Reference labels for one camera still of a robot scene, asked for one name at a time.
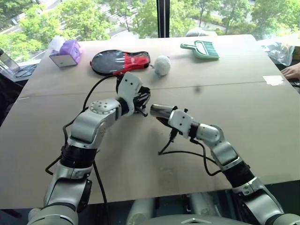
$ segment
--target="tissue box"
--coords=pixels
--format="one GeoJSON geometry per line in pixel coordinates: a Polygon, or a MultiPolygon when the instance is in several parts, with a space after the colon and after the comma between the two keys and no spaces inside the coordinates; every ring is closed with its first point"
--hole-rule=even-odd
{"type": "Polygon", "coordinates": [[[76,66],[79,63],[82,49],[76,40],[66,41],[60,51],[53,50],[49,56],[58,67],[76,66]]]}

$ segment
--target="plastic bag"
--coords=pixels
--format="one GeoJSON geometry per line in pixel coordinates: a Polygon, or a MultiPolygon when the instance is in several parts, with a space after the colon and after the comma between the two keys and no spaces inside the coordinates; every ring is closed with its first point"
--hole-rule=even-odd
{"type": "Polygon", "coordinates": [[[298,34],[292,34],[285,37],[275,37],[257,41],[263,50],[268,54],[276,64],[283,64],[286,67],[292,62],[295,46],[291,45],[298,34]]]}

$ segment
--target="human hand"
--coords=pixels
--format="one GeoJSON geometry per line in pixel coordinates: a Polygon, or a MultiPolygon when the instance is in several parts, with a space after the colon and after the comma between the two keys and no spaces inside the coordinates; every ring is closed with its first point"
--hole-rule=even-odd
{"type": "Polygon", "coordinates": [[[287,67],[281,70],[286,79],[298,78],[300,79],[300,63],[287,67]]]}

